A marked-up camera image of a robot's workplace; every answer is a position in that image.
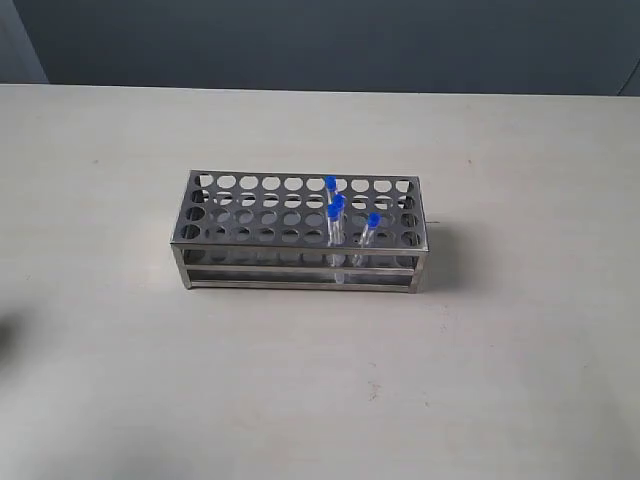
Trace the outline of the blue capped tube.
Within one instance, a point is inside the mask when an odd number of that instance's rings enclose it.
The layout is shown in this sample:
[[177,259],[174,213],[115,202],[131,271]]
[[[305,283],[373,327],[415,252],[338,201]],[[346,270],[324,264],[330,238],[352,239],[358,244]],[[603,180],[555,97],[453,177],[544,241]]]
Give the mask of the blue capped tube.
[[327,204],[332,204],[334,202],[335,196],[337,195],[337,179],[333,175],[327,175],[324,178],[324,181],[327,195]]
[[[378,213],[372,212],[368,215],[366,224],[358,240],[358,247],[360,249],[369,248],[373,244],[379,223],[380,215]],[[364,262],[364,254],[358,253],[353,255],[352,265],[354,267],[361,267]]]
[[342,194],[337,194],[332,205],[334,206],[334,215],[332,217],[334,244],[342,245],[344,243],[345,196]]
[[[334,201],[327,207],[329,246],[340,246],[343,243],[343,233],[341,227],[341,208]],[[332,254],[329,264],[333,268],[341,267],[344,263],[344,257],[341,254]]]

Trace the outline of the stainless steel test tube rack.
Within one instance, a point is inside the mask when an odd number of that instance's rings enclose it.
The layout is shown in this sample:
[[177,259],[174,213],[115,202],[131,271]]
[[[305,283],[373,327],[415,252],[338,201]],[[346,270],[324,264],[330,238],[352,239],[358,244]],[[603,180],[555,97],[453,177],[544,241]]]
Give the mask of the stainless steel test tube rack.
[[[419,178],[334,174],[344,243],[329,246],[327,175],[190,171],[170,240],[184,286],[416,292],[429,255]],[[372,212],[375,239],[360,249]]]

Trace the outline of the blue capped tube back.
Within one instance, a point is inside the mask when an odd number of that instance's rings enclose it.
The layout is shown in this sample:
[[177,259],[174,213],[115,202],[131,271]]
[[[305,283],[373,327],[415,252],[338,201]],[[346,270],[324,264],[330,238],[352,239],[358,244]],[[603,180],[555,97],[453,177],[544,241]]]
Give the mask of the blue capped tube back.
[[335,196],[337,195],[337,179],[333,175],[327,175],[324,178],[324,181],[327,195],[327,204],[332,204],[334,202]]

